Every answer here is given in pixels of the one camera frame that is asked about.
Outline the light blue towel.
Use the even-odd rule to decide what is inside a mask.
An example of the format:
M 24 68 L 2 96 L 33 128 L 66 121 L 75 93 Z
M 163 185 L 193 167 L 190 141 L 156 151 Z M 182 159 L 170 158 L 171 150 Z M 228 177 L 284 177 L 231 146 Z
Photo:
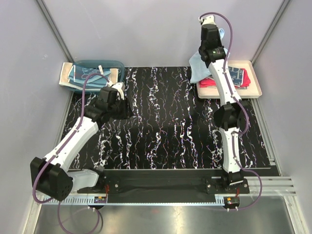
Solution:
M 189 59 L 189 64 L 191 67 L 191 84 L 196 84 L 205 78 L 212 78 L 210 70 L 206 67 L 205 62 L 202 61 L 199 52 L 197 51 Z

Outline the red towel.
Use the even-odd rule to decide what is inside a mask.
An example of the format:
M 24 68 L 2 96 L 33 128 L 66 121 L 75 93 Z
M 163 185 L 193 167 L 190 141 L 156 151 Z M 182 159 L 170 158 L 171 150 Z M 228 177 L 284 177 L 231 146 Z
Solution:
M 242 86 L 237 87 L 237 88 L 245 88 L 251 84 L 251 80 L 248 76 L 247 70 L 246 69 L 243 69 L 243 70 L 244 70 L 244 81 L 243 81 Z M 200 87 L 213 87 L 213 86 L 216 86 L 216 82 L 212 78 L 205 78 L 204 80 L 201 80 L 199 82 L 199 86 Z

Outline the blue beige patterned towel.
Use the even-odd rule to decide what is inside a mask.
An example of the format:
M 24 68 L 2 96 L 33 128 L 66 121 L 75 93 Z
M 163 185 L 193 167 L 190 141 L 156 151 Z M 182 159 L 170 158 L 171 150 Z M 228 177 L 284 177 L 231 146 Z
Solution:
M 229 68 L 229 73 L 230 73 L 234 86 L 236 87 L 242 86 L 243 81 L 244 81 L 244 70 L 240 68 L 231 67 L 231 66 L 229 66 L 228 68 Z

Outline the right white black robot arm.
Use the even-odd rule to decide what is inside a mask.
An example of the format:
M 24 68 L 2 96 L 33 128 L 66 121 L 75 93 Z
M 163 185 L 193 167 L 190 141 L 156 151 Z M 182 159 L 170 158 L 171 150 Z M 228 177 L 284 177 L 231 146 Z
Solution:
M 214 113 L 214 123 L 221 133 L 224 154 L 221 187 L 226 193 L 233 193 L 244 181 L 239 159 L 238 132 L 247 103 L 241 100 L 234 87 L 219 28 L 214 23 L 202 24 L 198 51 L 219 93 L 220 108 Z

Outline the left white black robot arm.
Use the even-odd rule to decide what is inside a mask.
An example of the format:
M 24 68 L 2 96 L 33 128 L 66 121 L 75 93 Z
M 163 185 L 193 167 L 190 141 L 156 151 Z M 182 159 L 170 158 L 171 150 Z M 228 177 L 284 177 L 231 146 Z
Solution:
M 101 169 L 82 169 L 70 172 L 69 167 L 82 147 L 110 119 L 124 120 L 132 116 L 129 100 L 122 82 L 103 87 L 96 99 L 82 106 L 82 115 L 63 140 L 43 158 L 35 157 L 30 163 L 33 199 L 39 191 L 50 199 L 63 201 L 71 192 L 90 188 L 100 193 L 105 188 Z

